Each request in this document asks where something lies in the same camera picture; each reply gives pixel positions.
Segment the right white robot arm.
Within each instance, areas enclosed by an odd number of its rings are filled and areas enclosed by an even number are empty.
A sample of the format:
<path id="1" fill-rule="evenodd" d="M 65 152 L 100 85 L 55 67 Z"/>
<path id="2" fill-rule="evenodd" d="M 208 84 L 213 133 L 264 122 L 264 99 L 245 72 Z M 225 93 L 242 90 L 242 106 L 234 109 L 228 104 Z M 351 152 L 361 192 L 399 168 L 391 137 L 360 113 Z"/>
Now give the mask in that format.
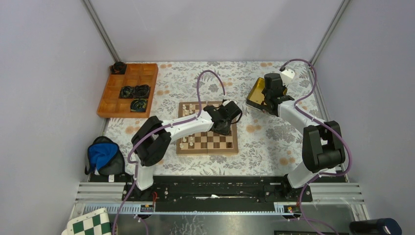
<path id="1" fill-rule="evenodd" d="M 284 177 L 281 197 L 288 202 L 300 195 L 304 186 L 319 173 L 334 168 L 346 160 L 344 145 L 340 140 L 340 126 L 335 121 L 324 122 L 299 108 L 286 94 L 286 86 L 278 73 L 264 76 L 264 104 L 266 111 L 294 126 L 303 136 L 302 162 Z"/>

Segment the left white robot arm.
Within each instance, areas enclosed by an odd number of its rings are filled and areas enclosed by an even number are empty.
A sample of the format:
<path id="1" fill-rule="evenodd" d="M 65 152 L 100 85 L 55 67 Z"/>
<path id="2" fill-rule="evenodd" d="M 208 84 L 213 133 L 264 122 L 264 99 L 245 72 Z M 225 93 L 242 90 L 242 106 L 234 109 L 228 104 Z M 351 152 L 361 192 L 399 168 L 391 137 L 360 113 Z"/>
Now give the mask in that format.
<path id="1" fill-rule="evenodd" d="M 183 137 L 201 132 L 229 135 L 231 128 L 242 117 L 242 110 L 232 100 L 220 104 L 197 103 L 194 108 L 185 105 L 183 116 L 160 120 L 149 117 L 132 137 L 132 150 L 127 162 L 135 164 L 133 195 L 140 201 L 151 197 L 155 165 L 163 159 L 168 146 Z"/>

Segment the gold metal tin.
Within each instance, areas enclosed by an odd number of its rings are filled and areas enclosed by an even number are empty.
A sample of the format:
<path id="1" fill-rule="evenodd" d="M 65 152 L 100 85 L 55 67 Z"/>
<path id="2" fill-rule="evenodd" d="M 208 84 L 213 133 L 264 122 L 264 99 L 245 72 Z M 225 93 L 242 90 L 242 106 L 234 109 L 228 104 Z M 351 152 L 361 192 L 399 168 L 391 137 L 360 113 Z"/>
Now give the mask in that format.
<path id="1" fill-rule="evenodd" d="M 264 95 L 261 93 L 264 86 L 265 86 L 264 78 L 261 78 L 261 77 L 258 78 L 246 98 L 246 104 L 253 108 L 267 112 L 263 110 L 263 106 L 261 105 L 261 102 L 264 100 Z"/>

